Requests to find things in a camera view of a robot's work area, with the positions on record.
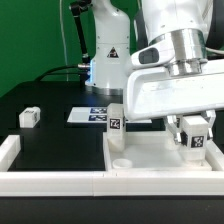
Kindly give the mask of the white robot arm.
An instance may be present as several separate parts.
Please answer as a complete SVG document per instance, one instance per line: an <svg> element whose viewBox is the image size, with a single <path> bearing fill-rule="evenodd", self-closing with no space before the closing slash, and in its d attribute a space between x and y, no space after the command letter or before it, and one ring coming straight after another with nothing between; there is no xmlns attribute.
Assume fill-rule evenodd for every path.
<svg viewBox="0 0 224 224"><path fill-rule="evenodd" d="M177 143L177 119L224 108L224 0L138 0L133 18L111 0L76 0L70 11L83 38L81 14L93 12L96 53L81 44L84 85L122 94L132 121L163 118Z"/></svg>

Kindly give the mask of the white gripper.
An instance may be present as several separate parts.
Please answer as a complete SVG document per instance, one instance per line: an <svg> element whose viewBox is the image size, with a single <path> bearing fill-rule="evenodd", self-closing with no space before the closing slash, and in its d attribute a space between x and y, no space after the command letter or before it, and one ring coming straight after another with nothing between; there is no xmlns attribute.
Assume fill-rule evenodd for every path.
<svg viewBox="0 0 224 224"><path fill-rule="evenodd" d="M155 44L134 53L127 62L124 113L129 120L165 117L165 126L180 144L176 115L202 112L213 139L214 110L224 108L224 59L204 61L199 74L171 76L165 67L174 58L174 47Z"/></svg>

